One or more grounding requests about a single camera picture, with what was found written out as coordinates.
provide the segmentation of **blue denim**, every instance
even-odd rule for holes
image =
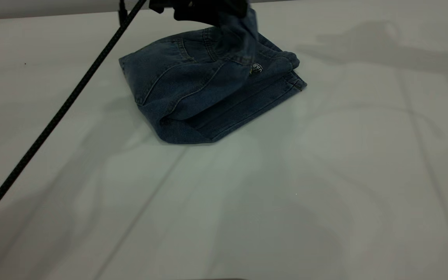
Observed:
[[[220,13],[220,27],[160,39],[119,59],[162,140],[216,142],[306,87],[293,72],[296,55],[260,35],[248,10],[241,19]]]

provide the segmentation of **black cable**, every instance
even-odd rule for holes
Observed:
[[[30,149],[25,153],[25,155],[22,157],[22,159],[18,162],[16,167],[12,170],[12,172],[8,175],[5,182],[2,183],[0,186],[0,201],[3,198],[3,196],[7,193],[9,188],[13,185],[13,183],[16,181],[18,176],[22,173],[24,168],[28,165],[30,160],[34,157],[36,152],[41,148],[43,143],[46,141],[48,136],[53,132],[53,129],[58,125],[58,123],[61,121],[61,119],[64,117],[64,115],[67,113],[67,111],[70,109],[74,101],[77,99],[79,94],[82,92],[84,87],[88,84],[89,80],[92,78],[96,70],[100,67],[103,60],[107,57],[107,55],[112,51],[115,44],[119,41],[122,34],[125,32],[125,30],[128,28],[136,14],[139,12],[141,7],[143,7],[143,4],[146,2],[146,0],[139,0],[136,5],[132,8],[132,11],[127,16],[126,20],[121,23],[121,26],[119,27],[119,30],[115,33],[115,35],[110,39],[110,42],[108,42],[107,46],[101,51],[98,58],[94,61],[93,65],[89,68],[89,70],[86,72],[82,80],[80,80],[79,84],[73,92],[70,94],[70,96],[67,98],[65,103],[61,106],[60,110],[56,113],[56,115],[51,119],[51,122],[46,126],[44,131],[39,135],[37,140],[32,144]]]
[[[121,0],[119,3],[119,23],[122,25],[126,18],[128,17],[128,11],[126,9],[126,3]]]

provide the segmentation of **white table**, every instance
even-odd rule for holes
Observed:
[[[448,0],[254,5],[304,92],[160,142],[117,58],[204,27],[141,11],[0,204],[0,280],[448,280]],[[0,20],[0,184],[117,14]]]

